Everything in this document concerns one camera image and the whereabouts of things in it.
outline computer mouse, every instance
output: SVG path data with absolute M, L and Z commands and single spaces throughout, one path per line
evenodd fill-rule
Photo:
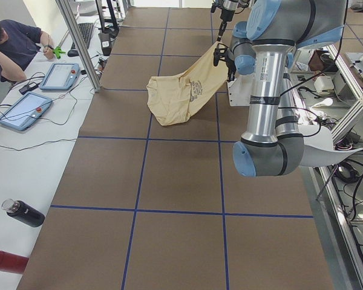
M 67 52 L 67 56 L 68 57 L 73 57 L 73 56 L 78 56 L 79 54 L 78 54 L 78 50 L 69 50 L 68 52 Z

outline metal pole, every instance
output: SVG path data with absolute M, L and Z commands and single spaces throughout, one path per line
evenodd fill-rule
M 85 67 L 86 73 L 90 79 L 90 82 L 94 88 L 94 92 L 100 91 L 100 83 L 96 71 L 94 70 L 93 63 L 91 62 L 91 58 L 89 52 L 87 51 L 87 47 L 85 45 L 85 41 L 82 38 L 79 27 L 75 20 L 73 13 L 71 12 L 71 8 L 68 4 L 67 0 L 55 0 L 56 4 L 59 7 L 60 13 L 62 13 L 63 18 L 65 19 L 68 31 L 73 38 L 76 49 L 78 50 L 79 57 L 82 61 L 82 64 Z
M 324 189 L 327 187 L 328 183 L 331 181 L 331 179 L 333 178 L 333 175 L 335 174 L 335 172 L 337 171 L 339 167 L 339 164 L 335 164 L 335 166 L 333 166 L 332 168 L 332 172 L 331 172 L 331 175 L 328 176 L 326 182 L 324 183 L 323 187 L 321 188 L 321 190 L 319 191 L 319 194 L 317 195 L 316 197 L 316 200 L 319 201 L 319 198 L 321 197 L 322 195 L 322 192 L 324 191 Z

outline blue tape line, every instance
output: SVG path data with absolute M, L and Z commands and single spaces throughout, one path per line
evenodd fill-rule
M 226 213 L 226 216 L 252 216 L 257 218 L 313 219 L 313 216 L 297 214 Z
M 108 137 L 108 136 L 85 136 L 79 135 L 78 138 L 87 139 L 117 139 L 117 140 L 147 140 L 146 138 L 136 137 Z M 167 141 L 167 142 L 198 142 L 198 143 L 236 143 L 232 140 L 193 140 L 193 139 L 163 139 L 163 138 L 148 138 L 149 141 Z
M 221 216 L 221 213 L 210 213 L 206 211 L 179 211 L 179 210 L 137 210 L 141 213 L 172 213 L 172 214 L 197 214 L 203 216 Z
M 178 54 L 164 54 L 163 56 L 172 56 L 172 57 L 201 57 L 201 56 L 182 56 Z
M 111 53 L 112 56 L 161 56 L 161 54 Z
M 100 210 L 100 211 L 130 211 L 134 212 L 132 208 L 113 208 L 113 207 L 79 207 L 75 205 L 55 205 L 51 204 L 52 208 L 66 208 L 70 210 Z
M 168 8 L 167 23 L 166 23 L 166 28 L 165 28 L 165 32 L 164 32 L 164 40 L 163 40 L 163 47 L 162 47 L 162 55 L 164 53 L 164 45 L 165 45 L 165 39 L 166 39 L 166 35 L 167 35 L 167 27 L 168 27 L 169 12 L 170 11 L 171 11 L 171 9 Z M 158 73 L 157 73 L 158 76 L 160 75 L 160 69 L 162 67 L 162 59 L 163 59 L 163 56 L 160 57 L 159 70 L 158 70 Z M 122 279 L 122 284 L 121 284 L 121 290 L 124 290 L 124 288 L 125 288 L 126 275 L 128 273 L 129 258 L 130 258 L 130 254 L 131 254 L 131 248 L 132 248 L 132 240 L 133 240 L 134 226 L 136 224 L 137 209 L 139 207 L 139 201 L 140 201 L 140 192 L 141 192 L 141 185 L 142 185 L 143 175 L 144 175 L 144 169 L 145 169 L 146 154 L 148 153 L 148 144 L 149 144 L 149 136 L 151 134 L 152 119 L 153 119 L 153 114 L 151 114 L 151 116 L 150 116 L 149 126 L 148 126 L 148 134 L 146 135 L 146 144 L 145 144 L 145 151 L 144 151 L 144 157 L 143 157 L 143 164 L 142 164 L 142 168 L 141 168 L 139 188 L 137 189 L 136 206 L 134 208 L 134 215 L 133 215 L 133 221 L 132 221 L 132 229 L 131 229 L 131 235 L 129 237 L 128 252 L 126 253 L 125 268 L 124 268 L 124 272 L 123 272 L 123 279 Z
M 109 89 L 109 88 L 103 88 L 106 91 L 132 91 L 132 92 L 146 92 L 146 89 Z
M 266 213 L 215 213 L 209 211 L 180 211 L 180 210 L 147 210 L 135 208 L 114 208 L 114 207 L 84 207 L 76 205 L 51 204 L 52 208 L 63 208 L 69 210 L 100 210 L 100 211 L 129 211 L 142 213 L 172 213 L 172 214 L 198 214 L 205 216 L 245 216 L 256 218 L 288 218 L 288 219 L 313 219 L 313 216 L 300 214 L 266 214 Z
M 363 46 L 363 42 L 361 41 L 360 38 L 358 38 L 358 36 L 356 35 L 355 31 L 353 31 L 353 29 L 351 29 L 353 35 L 355 35 L 355 37 L 357 38 L 357 40 L 361 43 L 361 45 Z
M 134 28 L 134 29 L 168 29 L 168 30 L 211 30 L 211 28 L 164 28 L 164 27 L 124 27 L 121 26 L 121 28 Z
M 104 136 L 78 136 L 82 139 L 115 139 L 115 140 L 146 140 L 146 138 L 134 138 L 134 137 L 104 137 Z
M 218 108 L 218 95 L 215 93 L 215 110 L 217 113 L 217 132 L 218 132 L 218 153 L 219 153 L 219 175 L 220 175 L 220 191 L 222 202 L 222 224 L 223 224 L 223 246 L 224 246 L 224 268 L 226 271 L 226 290 L 230 290 L 229 278 L 229 262 L 227 253 L 227 230 L 226 230 L 226 207 L 224 204 L 224 186 L 223 186 L 223 168 L 222 168 L 222 151 L 220 145 L 220 124 L 219 124 L 219 108 Z

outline green object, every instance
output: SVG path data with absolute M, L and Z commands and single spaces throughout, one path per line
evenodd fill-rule
M 56 47 L 53 49 L 53 53 L 55 54 L 57 59 L 61 58 L 61 54 L 66 53 L 65 51 L 62 51 L 60 47 Z

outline red bottle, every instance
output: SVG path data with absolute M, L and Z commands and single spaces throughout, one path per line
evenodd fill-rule
M 28 258 L 0 251 L 0 271 L 23 274 Z

